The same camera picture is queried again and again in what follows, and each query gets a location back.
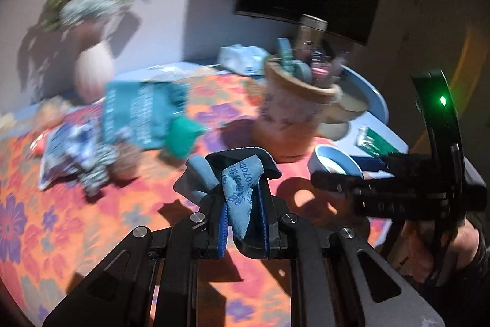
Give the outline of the brown thermos bottle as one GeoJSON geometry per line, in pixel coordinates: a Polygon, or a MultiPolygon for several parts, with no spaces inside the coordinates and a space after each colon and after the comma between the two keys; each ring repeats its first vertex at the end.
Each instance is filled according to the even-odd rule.
{"type": "Polygon", "coordinates": [[[298,28],[294,52],[295,57],[303,62],[309,61],[311,53],[322,43],[328,23],[318,17],[303,14],[298,28]]]}

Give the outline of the blue white patterned packet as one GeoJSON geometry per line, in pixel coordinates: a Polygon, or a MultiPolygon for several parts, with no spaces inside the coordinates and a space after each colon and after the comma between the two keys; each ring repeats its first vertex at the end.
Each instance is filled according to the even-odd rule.
{"type": "Polygon", "coordinates": [[[110,166],[118,156],[114,145],[102,143],[98,120],[66,121],[47,136],[38,188],[43,191],[62,177],[75,177],[85,195],[94,197],[109,183],[110,166]]]}

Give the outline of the blue tissue pack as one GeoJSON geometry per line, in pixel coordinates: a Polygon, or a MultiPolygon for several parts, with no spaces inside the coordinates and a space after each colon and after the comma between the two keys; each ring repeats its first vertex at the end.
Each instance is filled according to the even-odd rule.
{"type": "Polygon", "coordinates": [[[217,62],[220,67],[241,76],[263,76],[263,62],[270,53],[261,47],[232,45],[222,47],[217,62]]]}

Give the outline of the fuzzy brown hair scrunchie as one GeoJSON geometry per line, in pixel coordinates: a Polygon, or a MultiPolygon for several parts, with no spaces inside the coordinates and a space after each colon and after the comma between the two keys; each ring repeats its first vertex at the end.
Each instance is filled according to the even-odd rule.
{"type": "Polygon", "coordinates": [[[142,151],[133,143],[117,143],[118,156],[110,166],[114,181],[127,182],[139,177],[142,151]]]}

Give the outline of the brown pen holder pot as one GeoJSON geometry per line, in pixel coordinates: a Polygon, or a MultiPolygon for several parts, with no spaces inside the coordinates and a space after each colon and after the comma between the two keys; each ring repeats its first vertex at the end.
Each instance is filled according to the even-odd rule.
{"type": "Polygon", "coordinates": [[[293,163],[309,151],[325,113],[340,101],[337,84],[322,89],[287,74],[279,57],[264,61],[267,83],[252,126],[252,143],[278,163],[293,163]]]}

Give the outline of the teal towel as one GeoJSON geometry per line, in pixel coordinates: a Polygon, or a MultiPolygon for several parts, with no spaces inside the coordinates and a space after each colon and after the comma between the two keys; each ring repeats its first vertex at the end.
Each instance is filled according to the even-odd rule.
{"type": "Polygon", "coordinates": [[[100,123],[104,143],[127,139],[143,150],[161,149],[175,115],[185,112],[186,84],[111,81],[105,86],[100,123]]]}

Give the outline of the green foil packet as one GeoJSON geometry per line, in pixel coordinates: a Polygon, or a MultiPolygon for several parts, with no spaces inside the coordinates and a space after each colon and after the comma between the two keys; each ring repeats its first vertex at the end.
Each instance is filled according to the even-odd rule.
{"type": "Polygon", "coordinates": [[[387,156],[399,152],[396,147],[367,126],[359,128],[355,144],[357,148],[372,157],[387,156]]]}

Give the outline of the white tape roll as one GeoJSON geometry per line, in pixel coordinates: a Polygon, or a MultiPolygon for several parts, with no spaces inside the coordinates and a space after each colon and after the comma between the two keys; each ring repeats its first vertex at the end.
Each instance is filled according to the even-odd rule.
{"type": "Polygon", "coordinates": [[[317,171],[364,177],[356,161],[350,155],[329,144],[317,145],[307,163],[310,174],[317,171]]]}

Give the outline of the blue microfiber cloth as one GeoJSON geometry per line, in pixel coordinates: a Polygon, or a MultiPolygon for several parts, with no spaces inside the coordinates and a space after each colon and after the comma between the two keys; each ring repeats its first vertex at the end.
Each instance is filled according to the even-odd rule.
{"type": "Polygon", "coordinates": [[[253,189],[263,177],[281,177],[281,171],[267,150],[260,147],[227,149],[205,157],[190,157],[174,190],[199,205],[205,196],[220,186],[234,236],[244,241],[251,220],[253,189]]]}

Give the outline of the white ribbed vase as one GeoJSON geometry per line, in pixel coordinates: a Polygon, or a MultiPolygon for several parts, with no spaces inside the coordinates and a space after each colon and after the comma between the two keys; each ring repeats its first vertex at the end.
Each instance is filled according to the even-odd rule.
{"type": "Polygon", "coordinates": [[[90,104],[105,94],[105,85],[115,73],[115,61],[107,41],[101,41],[82,51],[75,64],[76,93],[90,104]]]}

